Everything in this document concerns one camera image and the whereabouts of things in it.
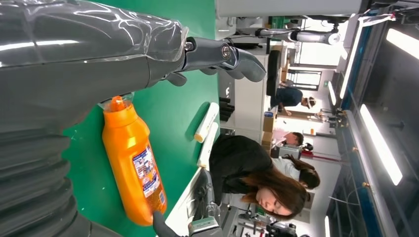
white shirt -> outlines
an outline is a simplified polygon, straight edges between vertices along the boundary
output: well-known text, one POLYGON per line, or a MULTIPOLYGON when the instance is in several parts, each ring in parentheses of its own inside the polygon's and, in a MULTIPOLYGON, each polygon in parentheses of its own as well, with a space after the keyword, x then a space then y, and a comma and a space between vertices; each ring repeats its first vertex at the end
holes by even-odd
POLYGON ((299 180, 300 171, 295 168, 294 163, 290 159, 279 157, 278 159, 273 158, 272 162, 281 173, 297 181, 299 180))
POLYGON ((285 136, 289 133, 290 132, 288 131, 287 126, 283 122, 280 122, 277 120, 274 124, 274 128, 272 131, 272 139, 273 139, 272 144, 274 146, 277 146, 281 142, 285 141, 286 140, 285 136))

white cylinder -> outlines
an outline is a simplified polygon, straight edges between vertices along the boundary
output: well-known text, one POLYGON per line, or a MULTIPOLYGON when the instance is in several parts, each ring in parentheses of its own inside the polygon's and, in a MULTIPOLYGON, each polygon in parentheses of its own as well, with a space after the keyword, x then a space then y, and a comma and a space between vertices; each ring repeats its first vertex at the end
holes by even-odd
POLYGON ((199 154, 199 159, 197 165, 206 170, 210 170, 210 154, 212 150, 212 144, 215 140, 215 135, 218 131, 218 123, 213 122, 209 128, 208 136, 205 139, 204 144, 201 148, 201 153, 199 154))
POLYGON ((214 119, 218 115, 219 111, 220 111, 220 106, 217 103, 212 102, 209 105, 208 111, 205 114, 204 119, 201 121, 201 124, 199 125, 194 135, 195 140, 197 140, 199 143, 204 142, 205 138, 208 135, 210 126, 212 122, 214 122, 214 119))
POLYGON ((350 15, 367 6, 367 0, 216 0, 218 17, 350 15))

office desk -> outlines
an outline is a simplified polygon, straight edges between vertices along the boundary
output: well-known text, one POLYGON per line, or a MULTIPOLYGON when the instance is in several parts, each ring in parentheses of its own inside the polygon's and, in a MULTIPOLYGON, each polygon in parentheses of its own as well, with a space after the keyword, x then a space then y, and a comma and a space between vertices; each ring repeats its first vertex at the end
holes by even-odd
MULTIPOLYGON (((214 38, 213 0, 97 0, 100 3, 179 20, 190 36, 214 38)), ((201 144, 193 134, 209 106, 218 101, 217 78, 201 72, 185 73, 188 82, 175 87, 163 81, 135 93, 134 106, 148 124, 150 142, 167 193, 167 217, 197 170, 201 144)), ((151 227, 127 219, 102 143, 103 114, 96 106, 85 121, 65 131, 71 138, 63 158, 71 162, 78 210, 125 237, 151 237, 151 227)))

window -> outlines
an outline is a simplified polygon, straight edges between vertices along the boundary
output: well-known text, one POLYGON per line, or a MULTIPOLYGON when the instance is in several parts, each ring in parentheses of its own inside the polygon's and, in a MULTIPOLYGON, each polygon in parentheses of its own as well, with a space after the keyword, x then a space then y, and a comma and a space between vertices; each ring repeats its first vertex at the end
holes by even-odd
MULTIPOLYGON (((337 66, 339 64, 347 26, 348 21, 339 24, 338 30, 341 42, 337 44, 300 43, 299 52, 295 54, 295 63, 337 66)), ((301 28, 307 29, 308 31, 328 32, 333 28, 333 25, 326 21, 306 19, 303 21, 301 28)))
POLYGON ((293 86, 300 90, 317 91, 320 85, 322 72, 288 70, 287 79, 293 82, 293 86))

black jacket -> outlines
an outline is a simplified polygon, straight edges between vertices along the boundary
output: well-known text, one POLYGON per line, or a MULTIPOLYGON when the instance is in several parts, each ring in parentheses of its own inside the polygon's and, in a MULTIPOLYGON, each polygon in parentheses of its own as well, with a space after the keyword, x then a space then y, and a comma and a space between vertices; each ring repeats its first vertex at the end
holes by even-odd
POLYGON ((222 193, 246 194, 249 188, 241 178, 272 166, 270 156, 256 141, 244 136, 220 135, 209 157, 215 203, 221 204, 222 193))

